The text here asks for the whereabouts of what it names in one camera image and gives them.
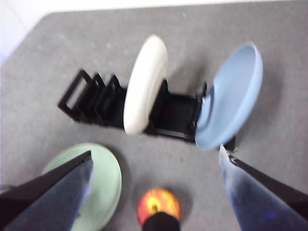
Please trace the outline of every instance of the gray table surface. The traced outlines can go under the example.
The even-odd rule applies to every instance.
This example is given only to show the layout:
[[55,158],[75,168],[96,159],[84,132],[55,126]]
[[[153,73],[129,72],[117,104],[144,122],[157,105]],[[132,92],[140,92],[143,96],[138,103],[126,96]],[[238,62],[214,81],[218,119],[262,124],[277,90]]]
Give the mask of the gray table surface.
[[183,230],[239,230],[217,150],[74,123],[56,104],[79,68],[115,72],[126,86],[151,33],[167,46],[170,90],[183,93],[199,92],[238,45],[252,40],[264,81],[235,155],[308,193],[307,24],[308,1],[47,15],[1,67],[1,183],[21,184],[63,149],[96,142],[114,152],[123,174],[120,203],[105,230],[140,230],[138,198],[157,186],[179,197]]

